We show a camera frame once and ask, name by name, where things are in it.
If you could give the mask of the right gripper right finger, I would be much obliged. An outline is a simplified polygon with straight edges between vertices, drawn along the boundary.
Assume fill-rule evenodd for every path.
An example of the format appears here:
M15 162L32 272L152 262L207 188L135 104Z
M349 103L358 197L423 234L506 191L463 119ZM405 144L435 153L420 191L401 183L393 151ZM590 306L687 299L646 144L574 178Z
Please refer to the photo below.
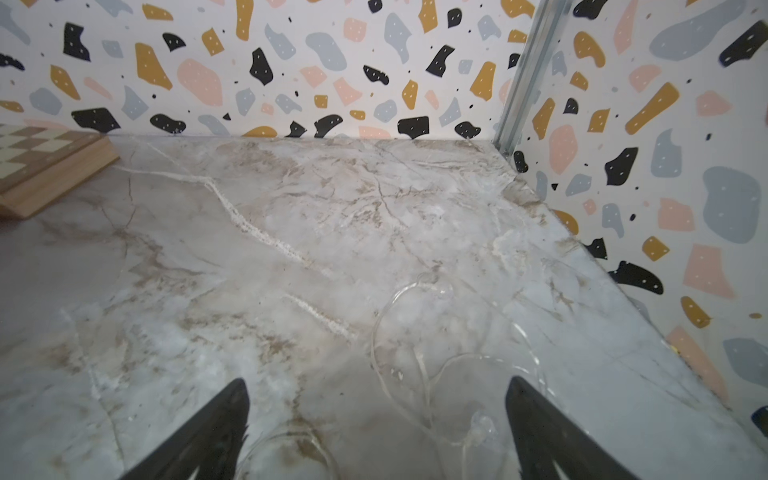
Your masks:
M514 376L505 409L523 479L633 479L529 382Z

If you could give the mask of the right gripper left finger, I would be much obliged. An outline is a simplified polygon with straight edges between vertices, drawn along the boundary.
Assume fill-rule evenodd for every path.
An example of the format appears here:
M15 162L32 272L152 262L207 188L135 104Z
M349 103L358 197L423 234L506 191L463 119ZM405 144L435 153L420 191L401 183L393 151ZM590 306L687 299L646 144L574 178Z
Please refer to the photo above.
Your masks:
M124 479L233 479L246 439L246 382L225 386Z

